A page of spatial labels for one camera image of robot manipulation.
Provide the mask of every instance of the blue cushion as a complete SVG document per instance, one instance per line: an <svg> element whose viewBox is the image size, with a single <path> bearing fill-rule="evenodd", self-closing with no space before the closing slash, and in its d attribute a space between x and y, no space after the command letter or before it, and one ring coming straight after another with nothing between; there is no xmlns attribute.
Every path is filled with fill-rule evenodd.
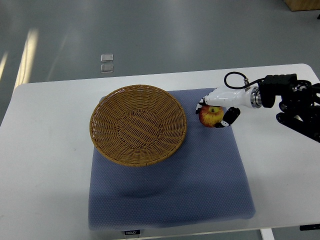
<svg viewBox="0 0 320 240"><path fill-rule="evenodd" d="M168 159L129 167L94 149L91 230L166 228L253 217L255 207L232 128L204 127L195 115L198 101L212 90L170 92L184 108L187 134Z"/></svg>

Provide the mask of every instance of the small white object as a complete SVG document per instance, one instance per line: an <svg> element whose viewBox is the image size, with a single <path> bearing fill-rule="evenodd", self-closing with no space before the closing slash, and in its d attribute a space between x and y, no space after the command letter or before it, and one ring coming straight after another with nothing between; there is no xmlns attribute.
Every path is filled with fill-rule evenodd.
<svg viewBox="0 0 320 240"><path fill-rule="evenodd" d="M105 53L101 55L101 62L112 62L114 60L114 55L112 53Z"/></svg>
<svg viewBox="0 0 320 240"><path fill-rule="evenodd" d="M101 65L101 73L113 73L114 71L114 64L108 63L108 64L102 64Z"/></svg>
<svg viewBox="0 0 320 240"><path fill-rule="evenodd" d="M271 228L260 229L262 240L275 240Z"/></svg>

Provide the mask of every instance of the wicker basket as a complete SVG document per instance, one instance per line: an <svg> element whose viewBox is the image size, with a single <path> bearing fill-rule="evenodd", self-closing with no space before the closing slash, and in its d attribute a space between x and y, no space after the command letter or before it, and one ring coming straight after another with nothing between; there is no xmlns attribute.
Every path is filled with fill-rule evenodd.
<svg viewBox="0 0 320 240"><path fill-rule="evenodd" d="M182 144L187 118L168 92L149 85L122 87L93 111L90 135L107 159L130 167L156 164Z"/></svg>

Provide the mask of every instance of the robotic hand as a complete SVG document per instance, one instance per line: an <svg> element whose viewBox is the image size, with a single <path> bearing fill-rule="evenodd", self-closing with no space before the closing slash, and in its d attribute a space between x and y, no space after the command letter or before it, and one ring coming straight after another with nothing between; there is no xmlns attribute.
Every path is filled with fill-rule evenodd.
<svg viewBox="0 0 320 240"><path fill-rule="evenodd" d="M244 78L244 86L228 85L227 77L238 74ZM203 106L220 106L229 108L220 122L214 127L230 126L240 115L236 106L247 106L258 109L272 108L276 96L281 96L279 108L282 112L276 115L279 123L320 143L320 83L314 85L306 80L298 80L296 74L267 75L265 78L249 83L248 78L240 72L229 72L224 77L225 86L219 86L204 96L196 106L199 114Z"/></svg>

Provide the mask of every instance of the red apple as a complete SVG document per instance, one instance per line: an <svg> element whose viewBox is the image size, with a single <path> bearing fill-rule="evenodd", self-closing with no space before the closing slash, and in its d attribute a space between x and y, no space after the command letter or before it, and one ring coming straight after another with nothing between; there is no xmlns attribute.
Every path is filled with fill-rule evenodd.
<svg viewBox="0 0 320 240"><path fill-rule="evenodd" d="M214 128L217 123L222 121L224 114L222 106L202 106L199 120L204 126Z"/></svg>

